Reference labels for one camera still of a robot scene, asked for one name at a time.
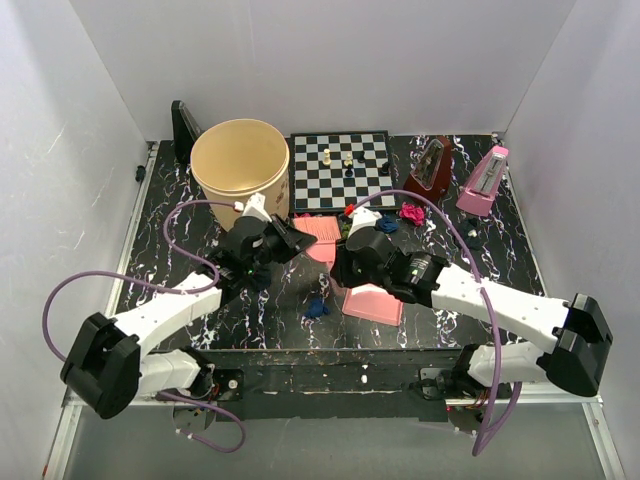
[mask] beige bucket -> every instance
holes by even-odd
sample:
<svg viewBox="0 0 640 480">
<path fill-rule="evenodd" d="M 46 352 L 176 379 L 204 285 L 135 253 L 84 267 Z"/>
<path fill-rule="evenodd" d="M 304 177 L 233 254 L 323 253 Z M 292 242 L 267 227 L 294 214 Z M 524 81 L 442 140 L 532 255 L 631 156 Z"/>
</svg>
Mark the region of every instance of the beige bucket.
<svg viewBox="0 0 640 480">
<path fill-rule="evenodd" d="M 259 192 L 269 214 L 289 215 L 289 148 L 268 123 L 239 119 L 210 128 L 191 150 L 191 171 L 209 200 L 244 203 Z M 240 216 L 229 207 L 211 209 L 225 230 Z"/>
</svg>

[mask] black marble table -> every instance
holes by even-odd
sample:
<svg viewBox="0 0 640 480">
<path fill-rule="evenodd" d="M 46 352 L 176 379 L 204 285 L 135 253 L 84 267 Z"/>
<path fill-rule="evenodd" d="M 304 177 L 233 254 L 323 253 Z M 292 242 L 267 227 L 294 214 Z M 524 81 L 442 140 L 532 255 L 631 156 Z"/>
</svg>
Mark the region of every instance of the black marble table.
<svg viewBox="0 0 640 480">
<path fill-rule="evenodd" d="M 455 207 L 458 191 L 474 166 L 491 148 L 489 136 L 449 136 L 453 146 L 453 180 L 441 207 L 454 224 L 465 218 Z M 402 187 L 412 164 L 424 149 L 428 137 L 390 138 L 395 159 L 392 170 Z M 160 144 L 150 180 L 128 274 L 150 282 L 173 286 L 194 268 L 192 262 L 170 252 L 162 238 L 162 222 L 176 204 L 204 198 L 188 167 L 179 165 L 171 142 Z M 414 227 L 398 220 L 400 229 L 391 238 L 405 251 L 426 249 L 468 269 L 453 237 L 435 213 L 427 213 L 426 224 Z M 180 212 L 171 223 L 177 242 L 199 255 L 218 244 L 224 235 L 210 209 L 192 207 Z M 491 216 L 481 220 L 484 247 L 474 252 L 482 275 L 534 294 L 542 294 L 538 274 L 517 209 L 506 180 L 503 180 Z M 324 264 L 302 254 L 286 265 L 272 268 L 270 288 L 244 291 L 221 310 L 196 320 L 177 332 L 160 348 L 192 345 L 199 349 L 318 349 L 318 348 L 450 348 L 490 341 L 489 327 L 463 315 L 404 305 L 399 327 L 387 326 L 342 313 L 343 293 L 334 289 Z M 148 289 L 124 285 L 118 311 L 149 301 Z M 304 312 L 313 298 L 323 297 L 330 313 L 307 318 Z"/>
</svg>

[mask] cable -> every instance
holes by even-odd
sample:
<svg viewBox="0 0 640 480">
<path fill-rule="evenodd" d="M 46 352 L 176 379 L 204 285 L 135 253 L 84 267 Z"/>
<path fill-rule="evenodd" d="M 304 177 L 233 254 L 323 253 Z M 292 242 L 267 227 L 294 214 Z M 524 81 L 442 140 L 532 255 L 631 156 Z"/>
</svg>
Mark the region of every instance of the cable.
<svg viewBox="0 0 640 480">
<path fill-rule="evenodd" d="M 167 244 L 169 245 L 169 248 L 172 248 L 176 252 L 184 255 L 185 257 L 188 257 L 188 258 L 190 258 L 192 260 L 200 262 L 200 263 L 206 265 L 207 267 L 209 267 L 211 269 L 211 271 L 213 272 L 213 280 L 212 280 L 212 282 L 210 284 L 208 284 L 208 285 L 205 285 L 204 287 L 193 288 L 191 290 L 179 290 L 179 289 L 176 289 L 176 288 L 163 287 L 162 285 L 154 285 L 154 284 L 146 282 L 144 280 L 139 280 L 137 278 L 129 277 L 127 275 L 122 275 L 120 273 L 115 273 L 115 272 L 108 272 L 108 271 L 105 271 L 105 270 L 90 270 L 90 271 L 87 271 L 87 272 L 80 272 L 80 273 L 76 273 L 74 275 L 71 275 L 70 277 L 64 279 L 62 282 L 60 282 L 58 285 L 56 285 L 56 287 L 51 291 L 51 293 L 49 294 L 49 297 L 47 297 L 47 300 L 44 303 L 44 309 L 42 311 L 42 334 L 44 336 L 44 341 L 46 342 L 47 346 L 49 347 L 49 350 L 51 350 L 51 352 L 56 357 L 58 357 L 58 359 L 60 359 L 61 361 L 64 362 L 66 360 L 66 357 L 54 345 L 53 340 L 51 340 L 51 334 L 49 333 L 49 310 L 51 310 L 51 304 L 53 303 L 53 299 L 56 297 L 56 295 L 60 292 L 60 290 L 62 290 L 67 285 L 69 285 L 71 282 L 74 282 L 74 281 L 76 281 L 76 280 L 78 280 L 80 278 L 85 278 L 85 277 L 110 277 L 110 278 L 116 278 L 118 280 L 123 280 L 125 282 L 133 283 L 134 285 L 139 285 L 141 287 L 150 288 L 150 289 L 156 290 L 156 291 L 158 291 L 160 293 L 172 293 L 172 294 L 175 294 L 175 295 L 186 295 L 186 294 L 191 295 L 191 294 L 196 294 L 196 293 L 202 293 L 202 292 L 205 292 L 205 291 L 209 290 L 210 288 L 213 288 L 215 286 L 215 284 L 218 283 L 218 279 L 220 278 L 220 274 L 218 272 L 217 267 L 213 263 L 209 262 L 209 260 L 207 260 L 206 258 L 202 258 L 202 257 L 199 257 L 198 255 L 194 255 L 193 253 L 187 252 L 182 247 L 176 245 L 175 241 L 173 239 L 171 239 L 171 237 L 169 237 L 169 222 L 173 219 L 173 217 L 180 210 L 182 210 L 185 207 L 189 207 L 191 205 L 202 205 L 202 204 L 206 204 L 206 205 L 223 205 L 223 206 L 226 206 L 226 207 L 233 208 L 233 205 L 231 203 L 214 202 L 212 200 L 191 200 L 189 202 L 181 203 L 176 208 L 171 210 L 171 213 L 169 213 L 169 215 L 165 219 L 164 224 L 162 226 L 162 234 L 163 234 L 164 239 L 166 240 Z"/>
<path fill-rule="evenodd" d="M 198 255 L 194 255 L 193 253 L 187 252 L 185 249 L 183 249 L 182 247 L 178 246 L 175 241 L 169 236 L 169 222 L 173 219 L 173 217 L 183 208 L 185 207 L 189 207 L 191 205 L 202 205 L 202 204 L 206 204 L 206 205 L 223 205 L 223 206 L 227 206 L 227 207 L 231 207 L 233 208 L 234 205 L 231 203 L 225 203 L 225 202 L 215 202 L 212 200 L 191 200 L 189 202 L 185 202 L 185 203 L 181 203 L 180 205 L 178 205 L 176 208 L 174 208 L 173 210 L 171 210 L 171 213 L 169 213 L 169 215 L 167 216 L 167 218 L 165 219 L 163 225 L 162 225 L 162 234 L 164 236 L 164 239 L 166 240 L 167 244 L 169 245 L 169 248 L 172 248 L 173 250 L 175 250 L 176 252 L 184 255 L 185 257 L 188 257 L 192 260 L 195 260 L 197 262 L 202 263 L 203 265 L 206 265 L 207 267 L 209 267 L 211 269 L 211 271 L 213 272 L 213 280 L 211 283 L 209 283 L 208 285 L 205 285 L 204 287 L 199 287 L 199 288 L 193 288 L 190 290 L 179 290 L 176 288 L 168 288 L 168 287 L 163 287 L 161 285 L 154 285 L 152 283 L 146 282 L 144 280 L 138 280 L 136 278 L 133 277 L 129 277 L 127 275 L 122 275 L 120 273 L 115 273 L 115 272 L 108 272 L 105 270 L 90 270 L 87 272 L 80 272 L 80 273 L 76 273 L 74 275 L 71 275 L 70 277 L 66 278 L 65 280 L 63 280 L 62 282 L 60 282 L 58 285 L 56 285 L 56 287 L 51 291 L 51 293 L 49 294 L 49 297 L 47 297 L 47 300 L 44 304 L 44 309 L 42 312 L 42 334 L 44 336 L 44 341 L 46 342 L 47 346 L 49 347 L 49 349 L 51 350 L 51 352 L 53 352 L 53 354 L 58 357 L 62 362 L 66 361 L 66 357 L 62 354 L 62 352 L 60 352 L 60 350 L 58 350 L 58 348 L 55 346 L 55 344 L 53 343 L 53 340 L 51 339 L 51 334 L 49 333 L 49 311 L 51 310 L 51 304 L 53 303 L 54 298 L 56 297 L 56 295 L 60 292 L 60 290 L 62 290 L 65 286 L 69 285 L 71 282 L 74 282 L 75 280 L 78 280 L 80 278 L 85 278 L 85 277 L 110 277 L 110 278 L 116 278 L 118 280 L 124 280 L 125 282 L 129 282 L 129 283 L 133 283 L 134 285 L 140 285 L 142 287 L 146 287 L 146 288 L 150 288 L 152 290 L 156 290 L 160 293 L 171 293 L 171 294 L 175 294 L 175 295 L 192 295 L 192 294 L 196 294 L 196 293 L 202 293 L 206 290 L 209 290 L 210 288 L 213 288 L 215 286 L 216 283 L 218 283 L 218 280 L 220 278 L 220 274 L 218 272 L 218 268 L 211 262 L 209 262 L 206 258 L 202 258 Z M 190 398 L 187 397 L 181 397 L 181 396 L 177 396 L 177 395 L 173 395 L 171 393 L 168 392 L 158 392 L 159 395 L 162 395 L 163 397 L 167 398 L 167 399 L 171 399 L 177 402 L 185 402 L 185 403 L 190 403 L 192 405 L 196 405 L 198 407 L 201 408 L 207 408 L 209 410 L 213 410 L 216 413 L 219 413 L 221 415 L 224 415 L 225 417 L 233 420 L 238 427 L 240 427 L 240 431 L 242 433 L 242 438 L 240 439 L 240 442 L 238 442 L 238 444 L 234 447 L 221 447 L 219 445 L 216 445 L 215 443 L 211 442 L 210 440 L 207 440 L 204 437 L 201 437 L 199 435 L 195 435 L 189 431 L 186 430 L 182 430 L 180 429 L 180 432 L 187 435 L 187 437 L 189 438 L 194 438 L 195 440 L 199 441 L 200 443 L 203 443 L 205 445 L 207 445 L 208 447 L 218 451 L 218 452 L 222 452 L 222 453 L 232 453 L 235 452 L 237 450 L 240 449 L 240 447 L 242 447 L 242 445 L 244 445 L 244 441 L 247 437 L 247 432 L 245 429 L 244 424 L 242 423 L 242 421 L 236 417 L 233 413 L 225 410 L 224 408 L 220 408 L 216 405 L 211 405 L 205 402 L 199 402 L 197 400 L 192 400 Z"/>
<path fill-rule="evenodd" d="M 447 228 L 451 231 L 453 236 L 456 238 L 462 251 L 465 256 L 469 260 L 469 264 L 471 265 L 471 273 L 473 273 L 473 278 L 479 284 L 482 284 L 482 277 L 480 276 L 480 271 L 478 270 L 478 265 L 473 259 L 473 255 L 471 255 L 471 250 L 464 242 L 462 236 L 458 233 L 456 228 L 451 223 L 451 220 L 445 215 L 445 213 L 436 207 L 431 201 L 424 198 L 417 193 L 408 192 L 406 190 L 384 190 L 382 192 L 374 193 L 373 195 L 369 195 L 368 197 L 360 200 L 353 206 L 353 209 L 362 206 L 363 204 L 373 200 L 374 198 L 380 197 L 382 195 L 405 195 L 407 197 L 413 198 L 424 203 L 431 210 L 436 212 L 436 214 L 444 221 Z M 489 314 L 489 321 L 491 323 L 491 333 L 493 335 L 493 343 L 495 348 L 495 365 L 493 369 L 493 379 L 491 383 L 491 389 L 489 391 L 489 401 L 487 402 L 487 409 L 485 411 L 484 417 L 482 419 L 482 423 L 480 424 L 480 431 L 478 432 L 478 436 L 473 445 L 473 449 L 471 451 L 472 455 L 478 456 L 482 450 L 489 444 L 493 436 L 497 433 L 497 431 L 504 425 L 507 421 L 513 409 L 518 402 L 518 398 L 520 396 L 520 392 L 522 390 L 522 382 L 515 382 L 513 386 L 513 393 L 511 395 L 511 400 L 507 405 L 507 409 L 504 411 L 502 416 L 495 422 L 495 424 L 490 425 L 491 417 L 493 416 L 493 410 L 496 403 L 496 398 L 498 397 L 498 385 L 500 383 L 500 372 L 502 370 L 502 343 L 500 339 L 500 330 L 498 328 L 498 322 L 496 320 L 496 313 L 493 309 L 493 305 L 491 304 L 491 300 L 489 299 L 489 295 L 483 286 L 480 286 L 480 295 L 484 299 L 484 303 L 487 307 L 487 312 Z"/>
<path fill-rule="evenodd" d="M 224 415 L 225 417 L 229 418 L 230 420 L 233 420 L 238 427 L 240 427 L 240 433 L 242 434 L 242 438 L 240 439 L 240 441 L 233 447 L 221 447 L 220 445 L 217 445 L 215 443 L 213 443 L 211 440 L 208 440 L 200 435 L 196 435 L 195 433 L 192 433 L 188 430 L 184 430 L 182 428 L 179 428 L 178 431 L 184 435 L 186 435 L 189 439 L 193 438 L 194 440 L 197 440 L 200 443 L 205 444 L 206 446 L 218 451 L 218 452 L 222 452 L 222 453 L 233 453 L 233 452 L 237 452 L 238 450 L 240 450 L 240 448 L 242 447 L 242 445 L 244 445 L 244 441 L 247 439 L 247 430 L 244 426 L 244 424 L 242 423 L 242 420 L 240 420 L 238 417 L 236 417 L 233 413 L 231 413 L 228 410 L 225 410 L 224 408 L 220 408 L 216 405 L 211 405 L 210 403 L 205 403 L 205 402 L 199 402 L 197 400 L 193 400 L 191 398 L 187 398 L 187 397 L 182 397 L 179 395 L 174 395 L 172 393 L 169 392 L 158 392 L 158 395 L 161 395 L 169 400 L 173 400 L 175 402 L 185 402 L 185 403 L 189 403 L 191 405 L 195 405 L 196 407 L 200 407 L 200 408 L 206 408 L 208 410 L 212 410 L 216 413 L 219 413 L 221 415 Z"/>
<path fill-rule="evenodd" d="M 478 408 L 481 408 L 485 402 L 487 401 L 487 396 L 489 395 L 489 390 L 483 390 L 480 395 L 478 395 L 475 399 L 475 401 L 470 404 L 470 405 L 465 405 L 464 408 L 466 408 L 467 410 L 475 410 Z"/>
</svg>

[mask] white backdrop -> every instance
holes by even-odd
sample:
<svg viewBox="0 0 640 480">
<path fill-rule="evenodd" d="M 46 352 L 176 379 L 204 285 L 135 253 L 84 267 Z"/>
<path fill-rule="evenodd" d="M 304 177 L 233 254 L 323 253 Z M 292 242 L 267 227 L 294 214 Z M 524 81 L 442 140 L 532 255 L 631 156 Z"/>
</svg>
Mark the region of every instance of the white backdrop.
<svg viewBox="0 0 640 480">
<path fill-rule="evenodd" d="M 575 0 L 71 0 L 147 139 L 202 127 L 505 130 Z"/>
<path fill-rule="evenodd" d="M 552 295 L 595 297 L 613 331 L 605 415 L 640 478 L 640 5 L 578 0 L 507 133 L 516 193 Z"/>
<path fill-rule="evenodd" d="M 115 268 L 146 144 L 67 0 L 0 0 L 0 477 L 42 475 L 60 418 L 62 364 L 42 339 L 49 291 Z M 110 282 L 53 305 L 66 353 Z"/>
</svg>

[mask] gray floor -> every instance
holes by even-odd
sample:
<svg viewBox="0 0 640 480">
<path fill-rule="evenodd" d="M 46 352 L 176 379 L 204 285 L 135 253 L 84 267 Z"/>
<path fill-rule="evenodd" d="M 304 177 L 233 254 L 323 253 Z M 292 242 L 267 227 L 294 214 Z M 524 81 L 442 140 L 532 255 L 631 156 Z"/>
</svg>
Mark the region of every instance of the gray floor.
<svg viewBox="0 0 640 480">
<path fill-rule="evenodd" d="M 101 420 L 85 409 L 65 479 L 600 479 L 579 404 L 519 405 L 479 458 L 448 424 L 411 419 L 247 422 L 244 448 L 224 455 L 177 435 L 169 407 L 129 407 Z M 231 445 L 232 424 L 205 434 Z"/>
</svg>

